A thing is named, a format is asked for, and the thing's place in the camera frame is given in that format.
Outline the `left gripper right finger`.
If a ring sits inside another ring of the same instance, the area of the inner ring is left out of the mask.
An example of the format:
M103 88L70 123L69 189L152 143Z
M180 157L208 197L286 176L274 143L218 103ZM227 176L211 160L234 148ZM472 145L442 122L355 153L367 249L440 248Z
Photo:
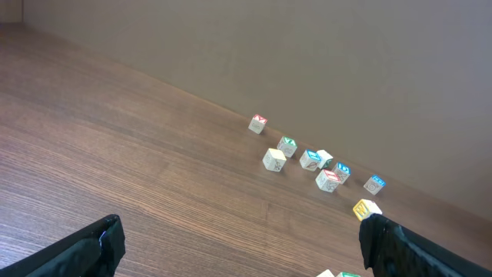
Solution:
M361 221L364 267L374 277L491 277L491 271L456 255L383 215Z

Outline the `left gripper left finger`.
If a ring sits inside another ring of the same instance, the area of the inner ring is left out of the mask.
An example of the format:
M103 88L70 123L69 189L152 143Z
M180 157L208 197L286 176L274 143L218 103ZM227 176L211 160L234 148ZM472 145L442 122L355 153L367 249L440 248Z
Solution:
M21 261L2 277L112 277L125 255L121 219L110 214Z

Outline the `green N letter block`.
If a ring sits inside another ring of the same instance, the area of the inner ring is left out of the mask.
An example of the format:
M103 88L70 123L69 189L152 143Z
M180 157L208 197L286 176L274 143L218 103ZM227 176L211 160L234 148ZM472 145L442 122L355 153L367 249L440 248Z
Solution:
M336 275L336 277L361 277L361 276L349 272L340 272Z

